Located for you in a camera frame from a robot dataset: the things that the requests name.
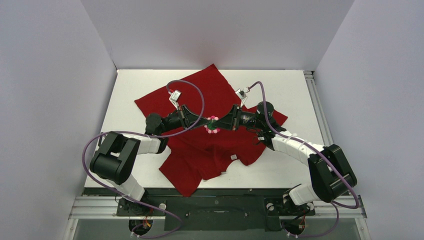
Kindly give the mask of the pink flower brooch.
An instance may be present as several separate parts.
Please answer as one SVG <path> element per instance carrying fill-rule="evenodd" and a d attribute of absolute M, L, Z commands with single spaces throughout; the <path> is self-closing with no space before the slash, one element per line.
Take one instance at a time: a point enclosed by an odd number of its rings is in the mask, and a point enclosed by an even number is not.
<path fill-rule="evenodd" d="M 210 116 L 207 118 L 208 123 L 206 125 L 204 125 L 205 130 L 208 134 L 217 134 L 218 132 L 220 132 L 221 130 L 219 128 L 217 128 L 214 124 L 215 122 L 217 122 L 219 120 L 219 118 L 217 116 Z"/>

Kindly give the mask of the red t-shirt garment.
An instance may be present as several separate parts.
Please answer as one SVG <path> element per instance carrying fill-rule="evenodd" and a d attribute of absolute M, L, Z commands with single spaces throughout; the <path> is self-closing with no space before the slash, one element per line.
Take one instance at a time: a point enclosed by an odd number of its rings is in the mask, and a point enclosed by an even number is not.
<path fill-rule="evenodd" d="M 224 117 L 240 99 L 225 77 L 214 64 L 186 76 L 184 80 L 196 85 L 205 100 L 203 117 Z M 189 84 L 172 83 L 170 89 L 179 90 L 180 105 L 186 105 L 199 114 L 202 101 L 198 91 Z M 176 108 L 169 101 L 165 86 L 134 100 L 145 117 L 157 113 L 166 117 Z M 236 155 L 245 166 L 253 164 L 266 149 L 258 142 L 256 133 L 240 127 L 237 131 L 220 130 L 216 134 L 207 133 L 204 126 L 169 138 L 167 146 L 171 153 L 159 168 L 160 172 L 184 197 L 189 197 L 198 188 L 201 180 L 209 180 L 226 172 Z"/>

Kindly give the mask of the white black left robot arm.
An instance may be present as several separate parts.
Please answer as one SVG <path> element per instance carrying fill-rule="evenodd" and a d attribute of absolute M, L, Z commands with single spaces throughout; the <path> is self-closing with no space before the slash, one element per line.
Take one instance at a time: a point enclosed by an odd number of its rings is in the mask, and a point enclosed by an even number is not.
<path fill-rule="evenodd" d="M 102 140 L 94 153 L 89 170 L 112 184 L 120 195 L 129 200 L 129 208 L 136 215 L 143 215 L 149 209 L 144 196 L 145 189 L 132 176 L 138 155 L 160 154 L 168 145 L 168 138 L 162 137 L 179 128 L 195 129 L 210 123 L 211 117 L 200 117 L 182 105 L 166 117 L 151 113 L 146 117 L 146 136 L 111 131 Z"/>

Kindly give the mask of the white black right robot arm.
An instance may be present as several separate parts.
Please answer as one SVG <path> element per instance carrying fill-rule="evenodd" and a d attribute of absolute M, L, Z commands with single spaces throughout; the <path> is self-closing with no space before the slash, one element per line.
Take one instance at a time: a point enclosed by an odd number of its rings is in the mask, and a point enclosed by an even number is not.
<path fill-rule="evenodd" d="M 293 187 L 282 199 L 283 209 L 296 213 L 302 205 L 321 200 L 332 203 L 339 196 L 352 192 L 357 178 L 341 147 L 308 142 L 282 127 L 274 118 L 274 106 L 260 102 L 254 113 L 243 111 L 235 104 L 230 112 L 211 121 L 217 129 L 237 131 L 245 127 L 254 131 L 260 143 L 284 153 L 308 167 L 310 183 Z"/>

